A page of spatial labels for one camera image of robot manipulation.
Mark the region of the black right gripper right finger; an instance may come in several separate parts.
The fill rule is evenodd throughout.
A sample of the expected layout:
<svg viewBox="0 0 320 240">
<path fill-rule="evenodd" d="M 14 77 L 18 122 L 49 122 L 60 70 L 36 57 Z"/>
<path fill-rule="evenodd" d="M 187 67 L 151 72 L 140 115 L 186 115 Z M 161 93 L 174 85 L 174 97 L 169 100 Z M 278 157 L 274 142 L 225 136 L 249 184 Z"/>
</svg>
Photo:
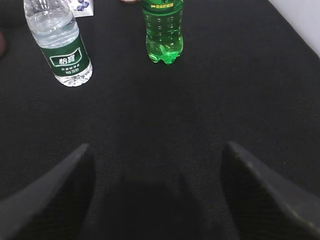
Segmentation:
<svg viewBox="0 0 320 240">
<path fill-rule="evenodd" d="M 223 148 L 220 180 L 239 239 L 320 238 L 320 198 L 235 142 Z"/>
</svg>

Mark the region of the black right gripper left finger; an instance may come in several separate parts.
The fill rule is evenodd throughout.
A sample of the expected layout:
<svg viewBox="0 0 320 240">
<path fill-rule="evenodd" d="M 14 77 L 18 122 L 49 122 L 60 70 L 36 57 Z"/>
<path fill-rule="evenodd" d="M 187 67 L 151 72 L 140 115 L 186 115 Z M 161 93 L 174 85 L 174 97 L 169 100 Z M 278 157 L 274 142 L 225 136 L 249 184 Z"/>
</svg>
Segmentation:
<svg viewBox="0 0 320 240">
<path fill-rule="evenodd" d="M 2 240 L 76 240 L 95 191 L 96 162 L 81 144 L 45 175 L 0 202 Z"/>
</svg>

